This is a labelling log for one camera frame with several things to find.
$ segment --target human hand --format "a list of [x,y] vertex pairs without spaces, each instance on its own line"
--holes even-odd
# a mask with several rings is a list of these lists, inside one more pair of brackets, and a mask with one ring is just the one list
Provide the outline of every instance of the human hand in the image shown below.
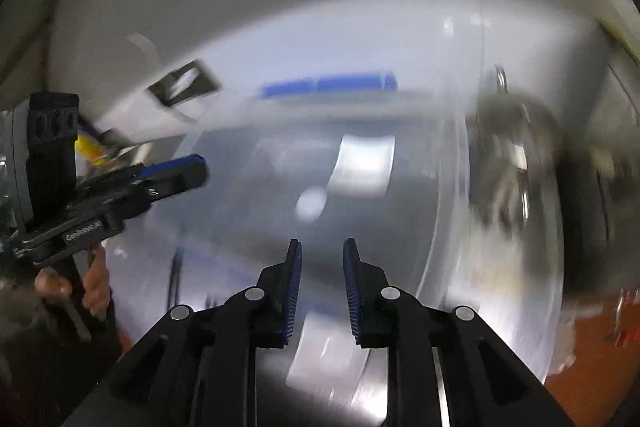
[[[107,269],[104,248],[97,245],[92,248],[94,261],[82,277],[84,297],[82,305],[95,317],[105,312],[110,302],[109,270]],[[60,275],[42,269],[34,282],[36,293],[47,301],[55,302],[72,293],[71,283]]]

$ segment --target yellow object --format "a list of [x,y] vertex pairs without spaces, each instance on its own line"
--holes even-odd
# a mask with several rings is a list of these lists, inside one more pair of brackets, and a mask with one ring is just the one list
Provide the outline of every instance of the yellow object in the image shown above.
[[107,153],[96,140],[86,134],[78,133],[76,151],[89,163],[95,166],[104,165],[108,158]]

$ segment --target white wall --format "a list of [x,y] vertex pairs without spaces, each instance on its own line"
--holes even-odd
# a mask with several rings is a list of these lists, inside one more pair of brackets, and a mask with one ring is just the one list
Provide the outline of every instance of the white wall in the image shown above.
[[399,89],[429,89],[444,77],[471,109],[501,62],[512,89],[537,95],[569,126],[584,119],[604,72],[608,46],[596,17],[611,3],[61,0],[50,85],[78,92],[98,126],[142,140],[187,129],[145,88],[193,58],[223,85],[210,104],[180,106],[195,117],[205,107],[222,114],[268,82],[377,69],[394,71]]

